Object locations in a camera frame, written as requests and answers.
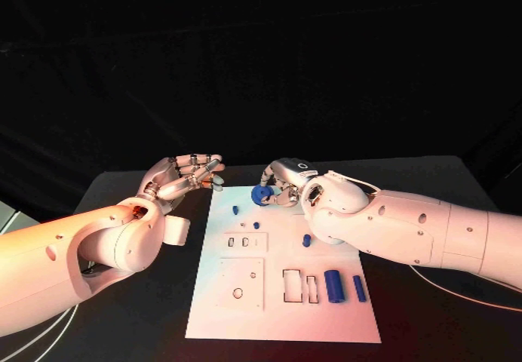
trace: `round hole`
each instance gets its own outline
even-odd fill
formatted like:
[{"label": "round hole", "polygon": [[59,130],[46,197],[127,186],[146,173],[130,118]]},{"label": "round hole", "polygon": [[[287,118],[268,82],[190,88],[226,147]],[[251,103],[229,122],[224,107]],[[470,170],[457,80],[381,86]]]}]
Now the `round hole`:
[{"label": "round hole", "polygon": [[237,288],[232,292],[234,298],[239,299],[242,297],[242,289]]},{"label": "round hole", "polygon": [[55,245],[49,245],[49,246],[46,247],[46,255],[49,256],[49,259],[51,259],[52,261],[56,260],[56,246],[55,246]]}]

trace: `black backdrop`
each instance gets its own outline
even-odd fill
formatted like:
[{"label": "black backdrop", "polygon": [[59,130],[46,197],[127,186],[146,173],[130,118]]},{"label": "black backdrop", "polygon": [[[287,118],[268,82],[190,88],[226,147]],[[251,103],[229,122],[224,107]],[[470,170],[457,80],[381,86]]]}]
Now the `black backdrop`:
[{"label": "black backdrop", "polygon": [[95,176],[456,155],[521,159],[516,12],[438,2],[3,2],[0,199],[45,221]]}]

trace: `white cable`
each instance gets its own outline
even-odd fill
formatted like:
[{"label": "white cable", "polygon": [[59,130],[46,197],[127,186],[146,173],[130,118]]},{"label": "white cable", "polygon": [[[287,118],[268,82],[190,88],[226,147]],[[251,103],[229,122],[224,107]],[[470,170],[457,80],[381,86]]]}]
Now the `white cable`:
[{"label": "white cable", "polygon": [[48,348],[46,351],[40,354],[40,357],[35,360],[35,362],[39,362],[40,359],[43,359],[43,356],[46,355],[46,353],[49,352],[49,350],[51,350],[52,347],[55,346],[59,338],[62,337],[62,335],[64,335],[64,333],[65,333],[65,330],[68,329],[68,326],[69,326],[69,324],[71,324],[71,321],[74,320],[74,315],[75,315],[75,313],[76,313],[76,309],[78,309],[78,305],[74,307],[74,313],[71,314],[71,318],[69,318],[68,323],[65,324],[65,327],[64,327],[64,329],[62,329],[62,332],[59,333],[55,341],[52,342],[52,344],[51,344],[51,346],[49,346],[49,348]]},{"label": "white cable", "polygon": [[443,288],[438,284],[436,284],[418,271],[417,269],[410,265],[411,269],[414,270],[414,272],[418,274],[418,276],[431,284],[434,285],[438,289],[441,289],[444,292],[449,292],[450,294],[453,294],[454,296],[460,296],[461,298],[472,300],[474,303],[480,303],[483,305],[487,305],[489,307],[495,307],[495,308],[500,308],[500,309],[506,309],[508,311],[522,311],[521,308],[513,308],[513,307],[506,307],[505,305],[499,305],[499,304],[493,304],[493,303],[487,303],[483,302],[482,300],[473,299],[469,296],[463,296],[461,294],[453,292],[451,290],[447,290],[446,288]]},{"label": "white cable", "polygon": [[55,323],[49,326],[49,328],[35,337],[35,339],[17,350],[14,351],[7,357],[4,357],[0,362],[6,362],[7,360],[10,360],[48,333],[49,331],[55,328],[55,325],[59,323],[59,321],[64,319],[65,315],[68,314],[69,310],[72,308],[69,308],[62,315],[59,316],[59,318],[56,319]]}]

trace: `small blue piece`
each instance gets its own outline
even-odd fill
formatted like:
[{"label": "small blue piece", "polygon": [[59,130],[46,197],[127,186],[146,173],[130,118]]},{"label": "small blue piece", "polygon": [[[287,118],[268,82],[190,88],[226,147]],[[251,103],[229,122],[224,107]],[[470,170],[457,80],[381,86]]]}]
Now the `small blue piece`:
[{"label": "small blue piece", "polygon": [[356,297],[359,298],[359,302],[366,301],[365,288],[362,287],[361,276],[353,275],[353,284],[356,285]]},{"label": "small blue piece", "polygon": [[330,303],[340,303],[345,299],[343,284],[340,283],[339,270],[325,272],[326,290],[329,292]]},{"label": "small blue piece", "polygon": [[304,247],[310,246],[310,240],[312,240],[312,236],[309,234],[304,234],[304,236],[303,236],[303,246]]},{"label": "small blue piece", "polygon": [[257,185],[254,188],[252,188],[252,202],[258,205],[258,206],[267,206],[267,204],[264,204],[261,202],[261,200],[268,196],[273,196],[274,195],[274,190],[270,186],[261,186],[261,185]]}]

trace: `robotic hand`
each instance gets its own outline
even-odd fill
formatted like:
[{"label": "robotic hand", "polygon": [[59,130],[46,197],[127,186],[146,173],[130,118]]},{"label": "robotic hand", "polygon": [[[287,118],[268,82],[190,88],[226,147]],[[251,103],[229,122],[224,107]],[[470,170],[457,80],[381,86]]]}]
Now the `robotic hand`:
[{"label": "robotic hand", "polygon": [[[267,187],[274,178],[280,195]],[[522,217],[381,190],[296,158],[274,161],[252,190],[260,206],[299,202],[314,236],[408,265],[450,268],[522,288]]]},{"label": "robotic hand", "polygon": [[[43,322],[144,270],[189,221],[166,214],[193,189],[222,190],[219,155],[163,158],[118,205],[0,236],[0,336]],[[94,263],[81,271],[79,256]]]}]

